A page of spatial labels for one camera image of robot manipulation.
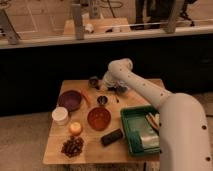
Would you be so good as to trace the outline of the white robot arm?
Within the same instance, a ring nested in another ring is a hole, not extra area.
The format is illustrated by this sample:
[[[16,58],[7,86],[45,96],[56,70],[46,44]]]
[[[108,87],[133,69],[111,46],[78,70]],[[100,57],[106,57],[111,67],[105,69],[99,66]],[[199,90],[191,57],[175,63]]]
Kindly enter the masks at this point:
[[[111,61],[103,77],[117,81],[144,97],[160,113],[160,171],[213,171],[206,114],[201,103],[186,93],[172,93],[132,72],[124,58]]]

